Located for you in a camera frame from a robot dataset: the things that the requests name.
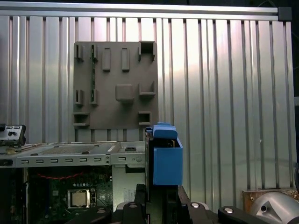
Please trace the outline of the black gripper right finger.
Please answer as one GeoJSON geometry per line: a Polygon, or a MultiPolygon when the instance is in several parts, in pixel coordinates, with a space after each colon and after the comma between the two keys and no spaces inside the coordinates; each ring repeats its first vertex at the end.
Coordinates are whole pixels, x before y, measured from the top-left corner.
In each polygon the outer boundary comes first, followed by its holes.
{"type": "Polygon", "coordinates": [[[224,206],[215,213],[206,204],[192,202],[183,186],[178,186],[179,224],[264,224],[265,221],[232,206],[224,206]]]}

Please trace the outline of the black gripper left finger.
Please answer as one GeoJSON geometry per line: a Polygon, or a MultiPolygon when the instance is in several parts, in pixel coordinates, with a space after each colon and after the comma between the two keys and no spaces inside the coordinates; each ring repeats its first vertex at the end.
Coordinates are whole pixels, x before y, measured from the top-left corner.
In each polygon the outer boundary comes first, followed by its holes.
{"type": "Polygon", "coordinates": [[[108,207],[93,207],[68,221],[68,224],[145,224],[146,187],[136,185],[135,198],[132,202],[120,203],[115,211],[108,207]]]}

